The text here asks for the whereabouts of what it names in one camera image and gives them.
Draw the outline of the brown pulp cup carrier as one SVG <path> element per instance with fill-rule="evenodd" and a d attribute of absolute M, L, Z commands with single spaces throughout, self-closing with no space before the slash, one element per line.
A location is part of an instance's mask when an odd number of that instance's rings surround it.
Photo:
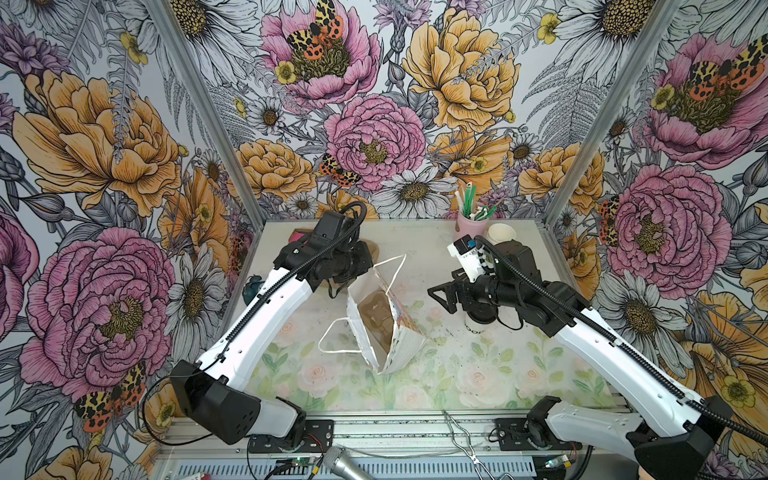
<path fill-rule="evenodd" d="M 382 289 L 371 292 L 358 304 L 358 311 L 371 343 L 389 353 L 395 321 L 387 293 Z"/>

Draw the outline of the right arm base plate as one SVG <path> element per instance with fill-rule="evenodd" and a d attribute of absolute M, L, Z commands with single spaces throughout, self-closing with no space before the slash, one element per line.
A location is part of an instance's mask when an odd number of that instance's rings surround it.
<path fill-rule="evenodd" d="M 502 451 L 575 451 L 583 444 L 565 442 L 554 436 L 552 431 L 538 421 L 523 417 L 504 417 L 494 420 L 494 427 L 487 439 L 496 443 Z"/>

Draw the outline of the black coffee cup lid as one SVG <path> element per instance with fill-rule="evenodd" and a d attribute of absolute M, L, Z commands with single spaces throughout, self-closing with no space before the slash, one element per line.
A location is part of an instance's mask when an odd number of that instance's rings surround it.
<path fill-rule="evenodd" d="M 497 320 L 498 308 L 490 304 L 477 303 L 469 307 L 466 315 L 475 324 L 485 326 Z"/>

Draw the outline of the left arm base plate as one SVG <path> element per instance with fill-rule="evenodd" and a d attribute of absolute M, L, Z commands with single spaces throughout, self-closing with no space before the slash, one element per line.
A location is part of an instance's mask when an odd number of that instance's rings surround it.
<path fill-rule="evenodd" d="M 250 454 L 293 454 L 326 452 L 333 444 L 335 422 L 331 419 L 310 419 L 296 445 L 289 439 L 269 435 L 255 435 L 249 438 L 247 452 Z"/>

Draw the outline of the white paper coffee cup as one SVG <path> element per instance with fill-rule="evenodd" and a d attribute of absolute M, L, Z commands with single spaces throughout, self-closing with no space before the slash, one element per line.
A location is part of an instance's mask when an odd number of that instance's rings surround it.
<path fill-rule="evenodd" d="M 483 333 L 489 326 L 489 323 L 476 322 L 470 317 L 465 318 L 464 324 L 466 329 L 474 334 Z"/>

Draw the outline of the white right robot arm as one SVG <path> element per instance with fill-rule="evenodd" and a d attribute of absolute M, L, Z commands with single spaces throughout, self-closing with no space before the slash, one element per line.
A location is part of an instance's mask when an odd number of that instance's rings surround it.
<path fill-rule="evenodd" d="M 448 246 L 460 263 L 450 281 L 428 295 L 444 310 L 463 311 L 479 326 L 503 308 L 576 353 L 630 404 L 632 412 L 585 409 L 555 396 L 528 413 L 548 439 L 582 443 L 635 461 L 654 479 L 707 479 L 705 464 L 724 430 L 761 445 L 764 433 L 732 421 L 720 397 L 683 386 L 623 339 L 573 287 L 545 281 L 532 250 L 511 240 L 497 245 L 464 236 Z"/>

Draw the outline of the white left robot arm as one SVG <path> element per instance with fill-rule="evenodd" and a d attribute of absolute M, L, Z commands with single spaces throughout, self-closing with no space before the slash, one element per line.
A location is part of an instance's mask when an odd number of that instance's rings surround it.
<path fill-rule="evenodd" d="M 305 436 L 304 410 L 246 391 L 251 374 L 293 313 L 324 282 L 347 285 L 373 266 L 359 237 L 367 207 L 354 201 L 328 211 L 314 229 L 285 245 L 240 317 L 198 360 L 179 361 L 169 379 L 181 413 L 228 445 L 266 436 L 282 448 Z"/>

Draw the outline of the white patterned paper gift bag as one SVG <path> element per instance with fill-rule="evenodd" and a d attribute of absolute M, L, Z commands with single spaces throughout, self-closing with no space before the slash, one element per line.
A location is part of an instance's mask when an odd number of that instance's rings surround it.
<path fill-rule="evenodd" d="M 329 350 L 324 347 L 326 337 L 322 336 L 318 341 L 321 352 L 359 354 L 377 375 L 390 375 L 407 366 L 426 337 L 394 292 L 406 261 L 405 254 L 380 261 L 348 287 L 346 315 L 331 324 L 346 324 L 356 346 Z"/>

